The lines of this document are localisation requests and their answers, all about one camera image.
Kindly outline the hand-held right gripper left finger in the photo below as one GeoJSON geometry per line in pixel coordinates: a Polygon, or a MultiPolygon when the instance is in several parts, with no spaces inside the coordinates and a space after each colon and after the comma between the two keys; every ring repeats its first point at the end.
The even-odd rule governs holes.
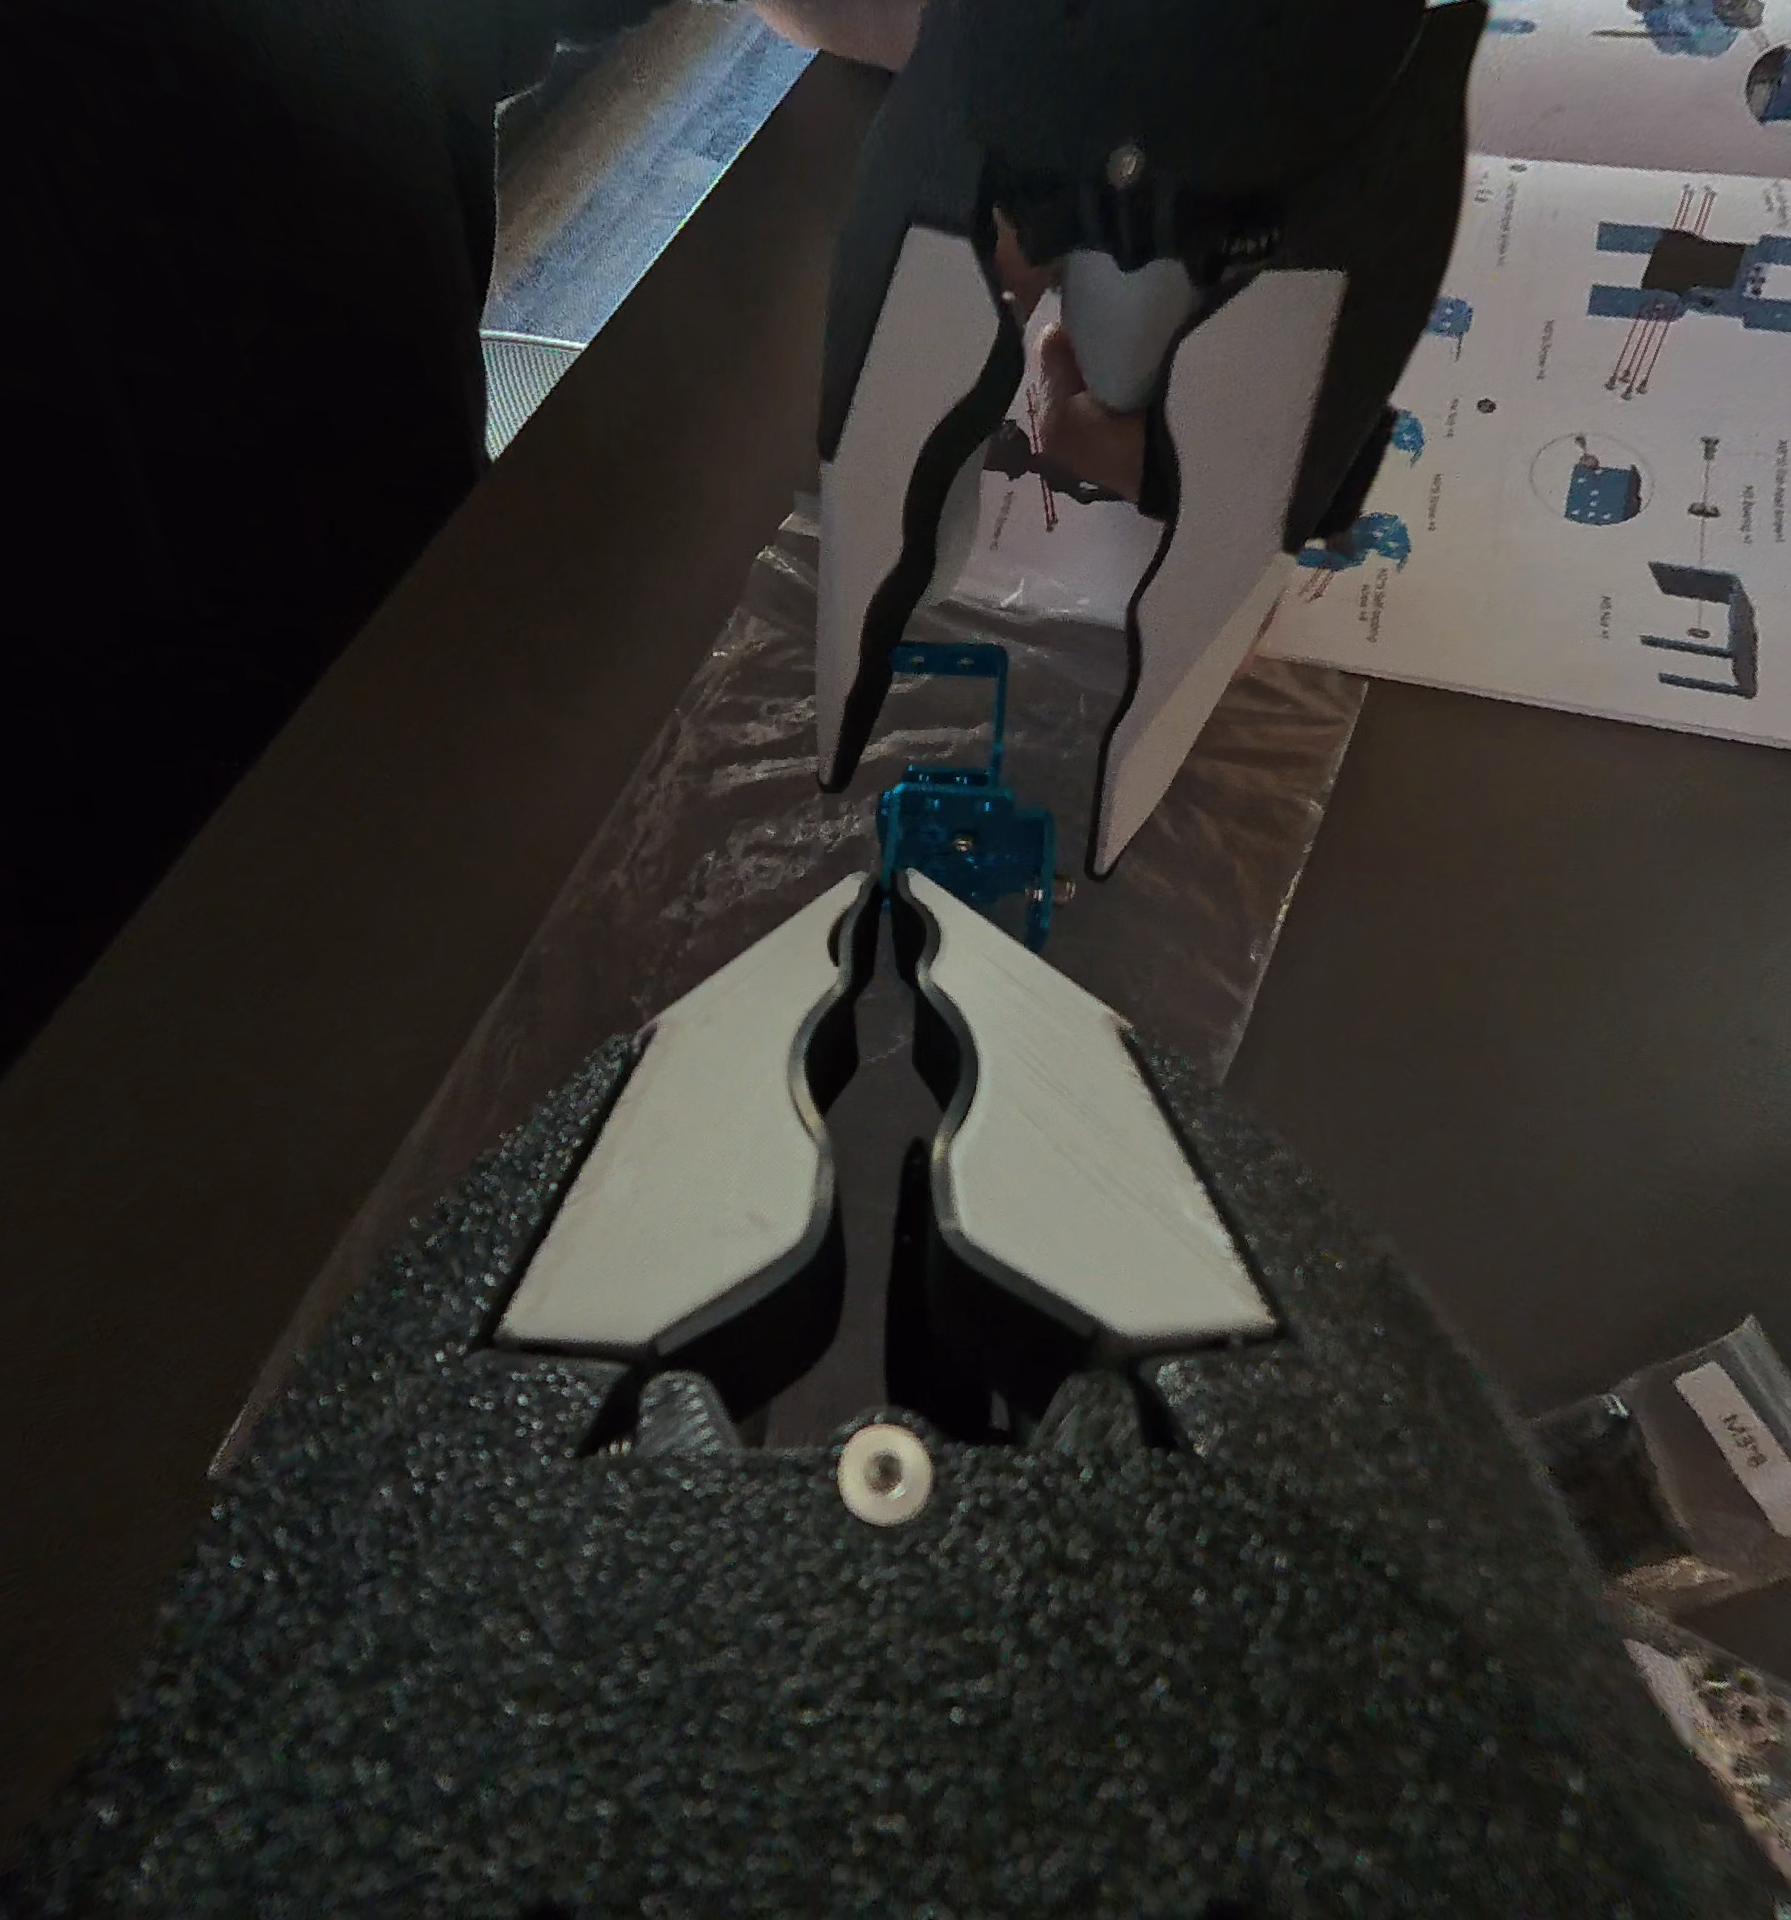
{"type": "Polygon", "coordinates": [[[663,1010],[494,1326],[513,1356],[692,1371],[734,1422],[832,1344],[846,1250],[825,1124],[858,1069],[882,890],[853,877],[663,1010]]]}

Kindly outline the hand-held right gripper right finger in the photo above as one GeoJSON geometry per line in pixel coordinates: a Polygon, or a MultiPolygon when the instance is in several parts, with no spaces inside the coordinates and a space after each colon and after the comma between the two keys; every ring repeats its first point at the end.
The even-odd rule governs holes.
{"type": "Polygon", "coordinates": [[[939,1106],[897,1210],[899,1397],[945,1427],[1010,1427],[1079,1374],[1276,1338],[1128,1021],[921,872],[889,908],[939,1106]]]}

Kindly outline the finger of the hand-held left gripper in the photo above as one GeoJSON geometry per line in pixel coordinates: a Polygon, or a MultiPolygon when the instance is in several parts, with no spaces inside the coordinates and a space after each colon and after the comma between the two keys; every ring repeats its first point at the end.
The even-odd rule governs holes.
{"type": "Polygon", "coordinates": [[[1288,518],[1343,275],[1257,275],[1187,324],[1158,390],[1173,519],[1127,609],[1089,875],[1110,877],[1198,746],[1288,585],[1288,518]]]}
{"type": "Polygon", "coordinates": [[[955,583],[984,448],[1021,336],[973,238],[910,231],[819,477],[818,780],[845,792],[879,727],[893,653],[937,574],[955,583]]]}

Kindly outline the blue metal bracket assembly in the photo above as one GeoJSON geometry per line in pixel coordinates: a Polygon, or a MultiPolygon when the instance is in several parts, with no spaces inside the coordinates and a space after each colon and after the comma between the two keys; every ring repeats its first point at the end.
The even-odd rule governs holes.
{"type": "Polygon", "coordinates": [[[977,764],[919,764],[879,795],[884,882],[912,871],[970,908],[1021,901],[1019,940],[1046,947],[1054,912],[1046,887],[1056,871],[1053,813],[1017,800],[1005,780],[1010,658],[987,642],[910,642],[891,653],[897,679],[982,683],[993,698],[989,744],[977,764]]]}

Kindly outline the dark grey desk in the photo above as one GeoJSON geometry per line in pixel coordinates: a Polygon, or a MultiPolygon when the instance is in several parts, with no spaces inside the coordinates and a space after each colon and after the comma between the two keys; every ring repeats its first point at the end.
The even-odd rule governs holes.
{"type": "MultiPolygon", "coordinates": [[[[813,474],[818,60],[0,1086],[0,1863],[295,1326],[560,1074],[445,1070],[813,474]]],[[[1791,752],[1376,684],[1231,1086],[1518,1400],[1791,1361],[1791,752]]]]}

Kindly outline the person's left hand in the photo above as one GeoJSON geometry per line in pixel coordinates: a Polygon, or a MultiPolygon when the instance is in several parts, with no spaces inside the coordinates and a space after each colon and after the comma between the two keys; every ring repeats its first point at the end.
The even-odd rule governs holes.
{"type": "Polygon", "coordinates": [[[1037,341],[1037,381],[1042,449],[1053,465],[1138,506],[1148,474],[1148,415],[1101,400],[1086,384],[1076,342],[1062,324],[1049,324],[1037,341]]]}

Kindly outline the large clear plastic bag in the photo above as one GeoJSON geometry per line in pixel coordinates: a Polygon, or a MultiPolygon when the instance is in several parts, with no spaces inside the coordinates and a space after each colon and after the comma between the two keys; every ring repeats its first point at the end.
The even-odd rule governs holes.
{"type": "MultiPolygon", "coordinates": [[[[989,686],[899,677],[854,785],[818,785],[811,507],[798,499],[759,555],[595,849],[582,940],[595,1037],[640,1027],[793,910],[867,872],[879,796],[910,768],[987,764],[989,686]]],[[[1091,881],[1096,749],[1119,698],[1121,635],[1013,585],[931,606],[917,633],[1010,653],[1004,781],[1053,814],[1056,871],[1076,882],[1050,914],[1045,957],[1150,1039],[1222,1074],[1364,686],[1327,668],[1246,666],[1114,877],[1091,881]]]]}

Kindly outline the grey mesh office chair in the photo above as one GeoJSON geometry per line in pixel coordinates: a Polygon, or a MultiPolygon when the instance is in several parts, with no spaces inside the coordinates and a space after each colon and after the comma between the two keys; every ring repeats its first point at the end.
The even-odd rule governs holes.
{"type": "Polygon", "coordinates": [[[488,386],[486,444],[488,458],[495,462],[572,371],[585,342],[486,329],[482,346],[488,386]]]}

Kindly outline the white instruction booklet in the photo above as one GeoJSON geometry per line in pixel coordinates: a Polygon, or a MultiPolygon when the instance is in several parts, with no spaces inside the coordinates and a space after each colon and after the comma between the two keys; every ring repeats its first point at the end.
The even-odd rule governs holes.
{"type": "Polygon", "coordinates": [[[1470,143],[1261,656],[1791,749],[1791,2],[1493,5],[1470,143]]]}

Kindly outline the pile of small screw bags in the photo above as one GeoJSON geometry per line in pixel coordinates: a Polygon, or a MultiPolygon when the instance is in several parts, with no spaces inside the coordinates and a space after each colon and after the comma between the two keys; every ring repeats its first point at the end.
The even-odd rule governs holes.
{"type": "Polygon", "coordinates": [[[1745,1318],[1530,1432],[1632,1665],[1782,1876],[1776,1911],[1791,1917],[1791,1683],[1687,1623],[1791,1583],[1791,1370],[1745,1318]]]}

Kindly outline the person's black clothing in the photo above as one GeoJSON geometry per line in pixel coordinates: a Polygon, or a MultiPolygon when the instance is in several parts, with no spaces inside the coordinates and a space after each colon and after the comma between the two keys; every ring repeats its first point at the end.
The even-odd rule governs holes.
{"type": "Polygon", "coordinates": [[[499,5],[0,5],[0,1079],[484,469],[499,5]]]}

